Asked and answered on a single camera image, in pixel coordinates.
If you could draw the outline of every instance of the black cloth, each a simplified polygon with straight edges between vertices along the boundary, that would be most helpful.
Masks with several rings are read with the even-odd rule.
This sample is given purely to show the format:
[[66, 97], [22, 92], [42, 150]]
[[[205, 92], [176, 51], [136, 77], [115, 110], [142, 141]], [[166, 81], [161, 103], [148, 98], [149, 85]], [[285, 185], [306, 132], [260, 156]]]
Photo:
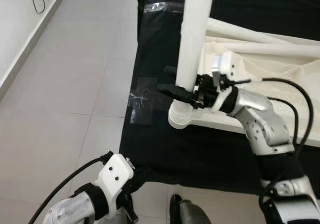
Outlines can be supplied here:
[[[138, 0], [138, 49], [120, 153], [152, 168], [148, 181], [258, 194], [258, 165], [245, 136], [168, 123], [171, 99], [157, 83], [174, 84], [163, 73], [178, 64], [183, 15], [143, 14], [145, 4], [184, 0]], [[213, 0], [211, 17], [260, 32], [320, 40], [319, 0]], [[306, 146], [301, 163], [320, 196], [320, 148]]]

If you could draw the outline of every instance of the baseboard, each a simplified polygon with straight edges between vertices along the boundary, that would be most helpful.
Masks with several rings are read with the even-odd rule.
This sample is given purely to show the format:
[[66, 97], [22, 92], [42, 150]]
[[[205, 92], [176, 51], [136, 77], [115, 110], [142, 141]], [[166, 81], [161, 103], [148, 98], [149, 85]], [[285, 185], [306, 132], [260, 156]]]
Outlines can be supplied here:
[[46, 29], [48, 23], [50, 22], [51, 18], [57, 11], [58, 7], [60, 6], [62, 0], [55, 0], [52, 4], [51, 9], [48, 11], [47, 15], [44, 17], [42, 22], [39, 24], [38, 28], [34, 32], [34, 35], [30, 38], [29, 42], [26, 44], [25, 48], [20, 53], [18, 59], [16, 59], [14, 65], [11, 67], [11, 70], [7, 74], [7, 77], [3, 81], [2, 85], [0, 86], [0, 102], [6, 95], [10, 85], [15, 80], [16, 76], [18, 75], [20, 69], [26, 62], [28, 56], [30, 55], [33, 48], [36, 46], [39, 38], [41, 37], [42, 33]]

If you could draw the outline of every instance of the white pipe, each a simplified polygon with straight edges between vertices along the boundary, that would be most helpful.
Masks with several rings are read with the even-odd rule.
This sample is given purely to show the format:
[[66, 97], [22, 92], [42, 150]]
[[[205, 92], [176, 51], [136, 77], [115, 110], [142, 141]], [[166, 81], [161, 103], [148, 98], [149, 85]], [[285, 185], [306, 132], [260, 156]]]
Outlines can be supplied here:
[[316, 45], [279, 45], [279, 44], [247, 44], [219, 43], [236, 53], [281, 55], [291, 57], [320, 58], [320, 46]]
[[225, 36], [231, 36], [233, 39], [237, 40], [270, 44], [291, 44], [284, 40], [212, 18], [208, 19], [206, 30], [209, 32], [223, 34]]
[[[176, 85], [193, 92], [197, 70], [205, 41], [207, 20], [210, 15], [212, 0], [185, 0], [181, 41], [176, 75]], [[180, 127], [188, 123], [192, 115], [189, 104], [174, 100], [169, 110], [169, 123]]]

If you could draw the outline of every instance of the tiled floor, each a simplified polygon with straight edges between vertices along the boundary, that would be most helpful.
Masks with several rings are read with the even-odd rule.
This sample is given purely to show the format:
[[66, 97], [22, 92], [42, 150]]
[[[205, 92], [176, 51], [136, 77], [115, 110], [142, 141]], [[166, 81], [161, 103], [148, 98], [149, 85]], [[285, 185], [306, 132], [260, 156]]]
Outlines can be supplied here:
[[[136, 0], [64, 0], [0, 104], [0, 223], [27, 223], [68, 174], [118, 151], [136, 53]], [[81, 173], [50, 203], [93, 181]], [[252, 195], [146, 183], [140, 224], [165, 224], [181, 193], [213, 223], [264, 223]]]

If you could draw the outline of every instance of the white wall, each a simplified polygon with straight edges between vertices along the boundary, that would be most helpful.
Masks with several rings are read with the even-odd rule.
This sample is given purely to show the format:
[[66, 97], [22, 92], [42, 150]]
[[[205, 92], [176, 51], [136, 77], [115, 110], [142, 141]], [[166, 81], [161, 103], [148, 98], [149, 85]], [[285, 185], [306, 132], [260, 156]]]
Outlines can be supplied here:
[[0, 0], [0, 86], [54, 1], [45, 0], [46, 10], [38, 15], [32, 0]]

